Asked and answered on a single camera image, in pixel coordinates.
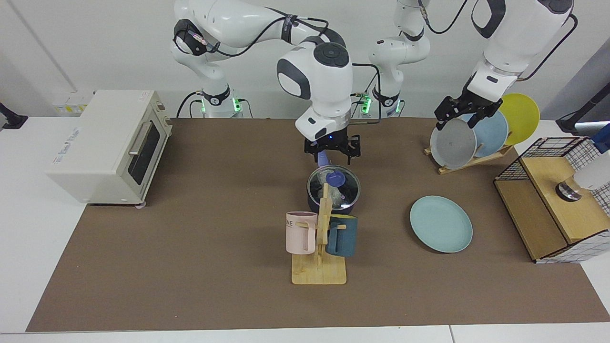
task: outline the light blue plate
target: light blue plate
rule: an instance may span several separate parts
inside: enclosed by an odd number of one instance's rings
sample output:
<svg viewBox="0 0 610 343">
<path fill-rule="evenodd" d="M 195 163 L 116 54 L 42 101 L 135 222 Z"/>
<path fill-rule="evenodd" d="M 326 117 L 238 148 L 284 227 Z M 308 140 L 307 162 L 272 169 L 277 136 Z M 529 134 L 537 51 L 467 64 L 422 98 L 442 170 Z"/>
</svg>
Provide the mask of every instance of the light blue plate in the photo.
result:
<svg viewBox="0 0 610 343">
<path fill-rule="evenodd" d="M 472 116 L 472 114 L 466 114 L 460 119 L 468 122 Z M 475 153 L 475 157 L 486 157 L 500 150 L 506 142 L 508 122 L 502 112 L 497 111 L 492 117 L 480 120 L 473 130 L 475 130 L 477 144 L 483 144 Z"/>
<path fill-rule="evenodd" d="M 457 253 L 472 241 L 472 223 L 453 201 L 430 195 L 411 207 L 411 226 L 427 246 L 442 253 Z"/>
</svg>

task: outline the dark teal mug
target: dark teal mug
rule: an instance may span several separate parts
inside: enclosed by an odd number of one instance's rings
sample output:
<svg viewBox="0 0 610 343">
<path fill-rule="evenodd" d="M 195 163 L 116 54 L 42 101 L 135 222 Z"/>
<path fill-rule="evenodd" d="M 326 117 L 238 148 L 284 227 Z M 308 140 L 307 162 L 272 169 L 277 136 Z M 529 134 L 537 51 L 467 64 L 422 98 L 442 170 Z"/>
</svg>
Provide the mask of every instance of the dark teal mug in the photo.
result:
<svg viewBox="0 0 610 343">
<path fill-rule="evenodd" d="M 345 229 L 339 229 L 339 225 L 345 225 Z M 357 227 L 358 218 L 345 214 L 332 214 L 326 252 L 335 256 L 353 256 L 356 250 Z"/>
</svg>

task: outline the oven door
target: oven door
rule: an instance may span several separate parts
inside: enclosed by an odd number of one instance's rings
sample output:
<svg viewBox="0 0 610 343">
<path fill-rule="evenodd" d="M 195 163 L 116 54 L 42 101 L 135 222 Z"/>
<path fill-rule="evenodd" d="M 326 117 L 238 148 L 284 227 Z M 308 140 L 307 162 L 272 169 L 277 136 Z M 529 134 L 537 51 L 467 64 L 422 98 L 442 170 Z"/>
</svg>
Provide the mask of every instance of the oven door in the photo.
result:
<svg viewBox="0 0 610 343">
<path fill-rule="evenodd" d="M 140 123 L 134 143 L 129 149 L 127 168 L 123 174 L 123 179 L 142 200 L 157 168 L 167 138 L 159 118 L 149 106 Z"/>
</svg>

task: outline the pink mug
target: pink mug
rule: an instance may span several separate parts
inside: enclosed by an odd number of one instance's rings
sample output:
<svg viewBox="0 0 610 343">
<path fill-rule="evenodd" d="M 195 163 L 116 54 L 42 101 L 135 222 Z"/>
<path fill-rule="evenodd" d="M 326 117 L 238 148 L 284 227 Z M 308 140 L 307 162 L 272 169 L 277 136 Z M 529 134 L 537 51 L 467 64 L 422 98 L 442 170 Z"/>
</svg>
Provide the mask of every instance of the pink mug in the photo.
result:
<svg viewBox="0 0 610 343">
<path fill-rule="evenodd" d="M 315 251 L 315 227 L 318 214 L 313 212 L 286 213 L 286 251 L 307 255 Z"/>
</svg>

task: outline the oven window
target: oven window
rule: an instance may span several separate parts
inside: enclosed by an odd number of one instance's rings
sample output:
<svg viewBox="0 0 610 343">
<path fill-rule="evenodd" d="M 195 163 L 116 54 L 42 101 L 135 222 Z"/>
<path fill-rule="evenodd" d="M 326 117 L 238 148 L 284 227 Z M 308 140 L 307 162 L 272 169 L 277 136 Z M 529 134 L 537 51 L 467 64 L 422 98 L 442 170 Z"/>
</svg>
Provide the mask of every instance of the oven window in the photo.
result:
<svg viewBox="0 0 610 343">
<path fill-rule="evenodd" d="M 150 164 L 151 159 L 153 159 L 153 154 L 160 138 L 161 135 L 159 134 L 159 130 L 157 130 L 153 123 L 146 138 L 146 142 L 144 143 L 144 147 L 142 148 L 142 152 L 131 159 L 128 172 L 138 185 L 142 185 L 144 174 L 146 174 L 148 165 Z"/>
</svg>

